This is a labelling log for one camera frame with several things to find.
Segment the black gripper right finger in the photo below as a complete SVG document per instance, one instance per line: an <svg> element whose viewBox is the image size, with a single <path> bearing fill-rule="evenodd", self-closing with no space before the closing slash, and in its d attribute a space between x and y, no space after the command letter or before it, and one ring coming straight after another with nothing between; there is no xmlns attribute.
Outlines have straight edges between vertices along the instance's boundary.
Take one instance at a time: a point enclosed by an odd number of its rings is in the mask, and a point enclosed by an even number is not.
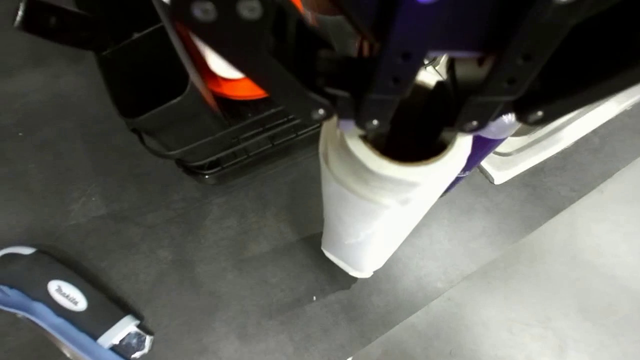
<svg viewBox="0 0 640 360"><path fill-rule="evenodd" d="M599 0L534 0L482 87L459 106L453 129L474 133L522 98L570 31Z"/></svg>

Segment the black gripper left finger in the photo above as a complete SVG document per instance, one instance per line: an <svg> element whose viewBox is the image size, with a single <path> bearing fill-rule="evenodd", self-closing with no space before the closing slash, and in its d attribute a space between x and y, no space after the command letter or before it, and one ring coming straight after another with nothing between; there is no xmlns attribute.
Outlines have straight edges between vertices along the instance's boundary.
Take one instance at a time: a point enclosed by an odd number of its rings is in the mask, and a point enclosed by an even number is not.
<svg viewBox="0 0 640 360"><path fill-rule="evenodd" d="M430 48L437 0L379 0L373 19L375 55L356 90L353 121L366 134L385 134Z"/></svg>

